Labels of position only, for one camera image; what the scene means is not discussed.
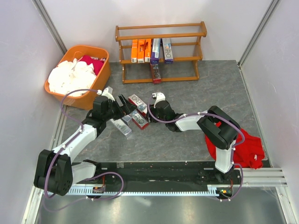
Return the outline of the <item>red silver R&O box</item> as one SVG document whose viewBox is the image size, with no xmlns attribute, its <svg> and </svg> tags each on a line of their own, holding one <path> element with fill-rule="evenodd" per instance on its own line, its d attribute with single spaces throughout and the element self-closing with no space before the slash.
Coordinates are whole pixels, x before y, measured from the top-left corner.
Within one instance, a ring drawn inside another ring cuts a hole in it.
<svg viewBox="0 0 299 224">
<path fill-rule="evenodd" d="M 142 114 L 146 115 L 148 112 L 148 106 L 143 102 L 136 94 L 133 94 L 128 97 L 130 103 L 134 104 L 137 107 L 137 110 Z"/>
<path fill-rule="evenodd" d="M 148 121 L 137 111 L 134 110 L 131 112 L 130 117 L 132 118 L 133 122 L 141 129 L 144 130 L 148 125 Z"/>
<path fill-rule="evenodd" d="M 161 83 L 161 74 L 160 74 L 160 70 L 159 70 L 159 66 L 158 64 L 151 64 L 150 65 L 151 68 L 151 74 L 152 74 L 152 81 L 154 84 L 159 84 Z"/>
</svg>

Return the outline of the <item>orange Curaprox toothpaste box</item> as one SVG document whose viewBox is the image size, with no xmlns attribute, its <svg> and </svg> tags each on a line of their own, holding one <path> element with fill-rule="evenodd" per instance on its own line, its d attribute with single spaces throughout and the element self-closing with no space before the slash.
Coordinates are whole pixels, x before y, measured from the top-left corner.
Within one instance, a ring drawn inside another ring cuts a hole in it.
<svg viewBox="0 0 299 224">
<path fill-rule="evenodd" d="M 137 55 L 138 55 L 138 40 L 133 39 L 132 46 L 131 46 L 131 63 L 137 62 Z"/>
</svg>

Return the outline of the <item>purple white R.O toothpaste box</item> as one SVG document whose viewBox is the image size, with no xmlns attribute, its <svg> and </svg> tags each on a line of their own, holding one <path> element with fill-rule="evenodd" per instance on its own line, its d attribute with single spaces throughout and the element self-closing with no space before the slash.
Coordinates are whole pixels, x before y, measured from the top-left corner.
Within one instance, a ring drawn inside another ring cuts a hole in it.
<svg viewBox="0 0 299 224">
<path fill-rule="evenodd" d="M 173 53 L 172 53 L 170 38 L 163 38 L 162 39 L 162 46 L 163 46 L 163 52 L 164 52 L 164 63 L 165 64 L 172 64 L 174 59 L 173 59 Z"/>
</svg>

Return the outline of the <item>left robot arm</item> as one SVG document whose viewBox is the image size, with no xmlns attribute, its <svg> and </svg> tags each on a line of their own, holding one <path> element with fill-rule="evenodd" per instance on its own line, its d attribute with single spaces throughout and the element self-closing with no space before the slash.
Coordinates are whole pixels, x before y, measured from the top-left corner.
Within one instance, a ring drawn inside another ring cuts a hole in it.
<svg viewBox="0 0 299 224">
<path fill-rule="evenodd" d="M 34 186 L 64 196 L 75 183 L 89 180 L 99 183 L 103 173 L 97 163 L 83 161 L 73 164 L 78 154 L 94 141 L 106 128 L 111 119 L 119 120 L 129 115 L 136 105 L 130 103 L 123 95 L 119 95 L 122 105 L 112 96 L 97 96 L 93 108 L 79 125 L 78 130 L 60 146 L 52 150 L 43 150 L 37 160 Z"/>
</svg>

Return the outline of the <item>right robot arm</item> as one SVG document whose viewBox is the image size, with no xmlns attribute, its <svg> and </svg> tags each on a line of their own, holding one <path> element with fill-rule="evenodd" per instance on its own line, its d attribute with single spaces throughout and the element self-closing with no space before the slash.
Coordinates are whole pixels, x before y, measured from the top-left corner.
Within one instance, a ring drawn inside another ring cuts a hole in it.
<svg viewBox="0 0 299 224">
<path fill-rule="evenodd" d="M 151 122 L 164 123 L 172 132 L 202 131 L 216 149 L 215 180 L 223 184 L 231 178 L 236 139 L 243 133 L 239 124 L 222 109 L 212 106 L 204 112 L 182 114 L 174 112 L 167 100 L 160 100 L 148 104 L 147 116 Z"/>
</svg>

